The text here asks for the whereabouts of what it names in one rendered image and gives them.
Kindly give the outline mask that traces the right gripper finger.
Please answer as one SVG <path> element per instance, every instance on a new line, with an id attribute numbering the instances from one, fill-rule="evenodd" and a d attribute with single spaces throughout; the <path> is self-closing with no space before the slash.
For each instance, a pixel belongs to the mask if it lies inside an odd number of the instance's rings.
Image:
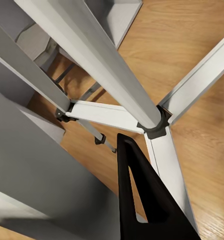
<path id="1" fill-rule="evenodd" d="M 121 240 L 202 240 L 133 138 L 117 133 Z M 137 221 L 131 168 L 148 223 Z"/>

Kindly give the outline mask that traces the camera tripod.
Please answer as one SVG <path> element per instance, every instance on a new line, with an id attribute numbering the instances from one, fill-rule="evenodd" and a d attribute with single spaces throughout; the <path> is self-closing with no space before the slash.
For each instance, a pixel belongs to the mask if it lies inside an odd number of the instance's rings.
<path id="1" fill-rule="evenodd" d="M 224 38 L 155 105 L 83 0 L 14 1 L 121 106 L 70 100 L 1 26 L 0 62 L 96 145 L 117 150 L 90 122 L 144 134 L 151 166 L 200 236 L 171 125 L 224 74 Z M 35 240 L 121 240 L 119 197 L 1 93 L 0 227 Z"/>

